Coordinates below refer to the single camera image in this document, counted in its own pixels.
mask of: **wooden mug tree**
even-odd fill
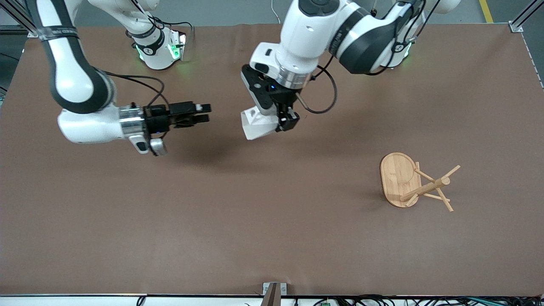
[[[395,152],[387,155],[381,161],[381,181],[387,201],[396,207],[413,206],[420,196],[442,200],[449,211],[453,211],[450,200],[446,198],[440,188],[449,185],[449,177],[459,170],[457,165],[450,172],[435,180],[419,169],[419,162],[415,162],[408,155]],[[421,177],[430,181],[421,185]],[[436,190],[438,195],[429,192]]]

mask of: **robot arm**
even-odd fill
[[[103,71],[91,66],[83,54],[72,20],[81,0],[28,1],[51,68],[50,89],[63,110],[58,124],[74,143],[105,143],[128,139],[141,154],[164,155],[161,138],[151,134],[207,122],[209,105],[192,102],[140,108],[117,107],[115,85]]]
[[[241,113],[246,138],[296,125],[293,103],[326,50],[352,74],[372,75],[379,66],[398,65],[411,43],[403,38],[415,33],[424,3],[399,0],[383,19],[376,19],[351,0],[293,0],[280,43],[260,43],[250,64],[242,67],[242,80],[256,105]],[[442,6],[446,13],[456,4]]]
[[[95,7],[117,19],[134,39],[136,49],[146,65],[155,70],[166,69],[183,59],[186,35],[160,25],[148,11],[155,10],[159,0],[89,0]]]

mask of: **cable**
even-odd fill
[[[153,16],[153,20],[155,21],[158,21],[160,23],[162,23],[162,25],[168,25],[168,26],[179,26],[179,25],[188,25],[190,28],[191,28],[191,33],[190,33],[190,36],[187,37],[187,40],[191,40],[193,38],[193,35],[195,33],[195,27],[190,23],[190,22],[187,22],[187,21],[182,21],[182,22],[166,22],[166,21],[162,21],[160,18],[158,17],[155,17]]]
[[[145,302],[145,296],[140,296],[138,300],[136,301],[136,306],[142,306]]]
[[[280,17],[276,14],[276,11],[274,10],[274,0],[270,1],[270,7],[272,8],[272,12],[274,13],[274,15],[276,15],[277,22],[281,24]]]
[[[364,299],[368,299],[370,301],[376,302],[378,306],[394,306],[395,303],[393,300],[391,300],[389,297],[382,296],[382,295],[360,295],[354,298],[354,302],[351,306],[355,306],[357,304],[361,304],[363,306],[367,306],[363,303]]]
[[[331,58],[329,58],[329,61],[325,64],[325,66],[323,67],[323,69],[321,69],[321,71],[318,72],[316,75],[311,76],[311,77],[310,77],[310,80],[315,81],[316,78],[317,78],[319,75],[321,75],[321,74],[323,73],[323,70],[324,70],[324,69],[327,69],[327,68],[329,67],[329,65],[331,64],[333,58],[334,58],[334,56],[331,55]]]
[[[150,77],[150,76],[139,76],[139,75],[118,75],[118,74],[115,74],[113,72],[109,72],[109,71],[104,71],[107,75],[111,75],[111,76],[114,76],[114,77],[120,77],[120,78],[125,78],[125,79],[128,79],[128,78],[147,78],[147,79],[153,79],[157,82],[160,83],[160,90],[158,91],[155,91],[157,93],[157,95],[155,95],[155,97],[153,97],[153,99],[151,99],[151,101],[147,104],[147,106],[150,106],[152,105],[159,97],[163,97],[164,101],[166,102],[166,98],[163,96],[163,91],[164,91],[164,82],[159,79],[159,78],[156,78],[156,77]]]
[[[324,67],[321,67],[319,65],[317,65],[317,68],[320,68],[322,72],[324,72],[328,77],[329,79],[331,80],[331,84],[332,84],[332,88],[333,88],[333,91],[334,91],[334,97],[332,98],[332,102],[331,102],[331,105],[329,105],[326,109],[322,110],[322,111],[314,111],[313,109],[309,108],[309,106],[306,104],[306,102],[304,101],[304,99],[300,96],[299,93],[295,93],[296,97],[299,99],[300,103],[302,104],[302,107],[309,111],[310,113],[312,114],[324,114],[324,113],[327,113],[328,111],[330,111],[336,104],[336,100],[338,98],[338,88],[336,87],[336,82],[335,82],[335,79],[332,77],[332,75],[327,71],[327,69],[325,69]]]
[[[144,8],[142,8],[141,5],[138,3],[138,0],[131,0],[131,2],[132,2],[132,4],[134,4],[134,6],[135,6],[142,14],[144,14],[144,15],[147,17],[147,20],[149,20],[149,22],[151,22],[151,24],[152,24],[154,27],[156,27],[156,28],[159,29],[159,30],[162,30],[162,29],[164,28],[164,25],[163,25],[162,28],[159,28],[159,27],[157,26],[156,21],[155,21],[154,19],[153,19],[153,20],[151,19],[151,17],[153,17],[153,16],[148,15],[148,14],[144,11]]]
[[[425,26],[427,25],[427,22],[429,21],[429,19],[431,18],[431,15],[434,13],[436,7],[438,6],[438,4],[440,3],[441,0],[438,0],[436,3],[435,3],[435,6],[432,7],[431,11],[429,12],[429,16],[427,16],[427,18],[425,19],[425,21],[423,22],[423,25],[421,26],[421,29],[419,29],[419,31],[417,32],[416,34],[416,37],[418,37],[421,32],[423,31],[423,29],[425,28]]]
[[[141,84],[151,90],[153,90],[154,92],[156,92],[161,98],[163,98],[164,102],[166,103],[166,105],[170,105],[168,103],[168,100],[166,99],[166,97],[159,91],[157,90],[156,88],[154,88],[153,86],[149,85],[149,84],[146,84],[144,82],[141,82],[137,79],[133,79],[133,77],[143,77],[143,76],[127,76],[127,75],[117,75],[117,74],[114,74],[112,72],[108,72],[108,71],[104,71],[107,75],[110,75],[110,76],[114,76],[114,77],[118,77],[118,78],[123,78],[123,79],[127,79],[129,81],[132,81],[132,82],[135,82],[135,83],[138,83],[138,84]]]
[[[7,56],[7,57],[12,58],[12,59],[14,59],[14,60],[16,60],[16,61],[19,61],[18,58],[13,57],[13,56],[11,56],[11,55],[7,55],[7,54],[5,54],[5,53],[1,53],[1,52],[0,52],[0,55]]]
[[[408,39],[408,33],[410,32],[410,30],[412,29],[412,27],[415,25],[416,21],[419,19],[419,17],[421,17],[423,11],[425,10],[425,6],[427,4],[427,0],[423,0],[423,5],[421,7],[421,10],[419,10],[419,13],[417,14],[416,18],[413,19],[412,23],[410,24],[410,27],[408,28],[408,30],[406,31],[406,34],[404,34],[404,39],[403,39],[403,42],[402,44],[405,46],[406,45],[406,39]],[[436,8],[436,5],[432,8],[432,11],[431,13],[429,14],[429,17],[431,16],[432,12],[434,11],[434,9]],[[397,24],[398,23],[398,19],[395,20],[395,29],[397,28]],[[393,58],[395,56],[395,53],[398,53],[397,51],[395,51],[395,46],[397,45],[397,40],[398,40],[398,35],[395,35],[395,37],[393,38],[395,43],[393,44],[393,46],[391,47],[391,56],[389,57],[389,61],[387,61],[387,64],[378,72],[371,72],[369,74],[366,74],[368,76],[377,76],[381,73],[383,73],[385,70],[387,70],[387,68],[389,68],[389,65],[391,64],[391,62],[393,61]]]

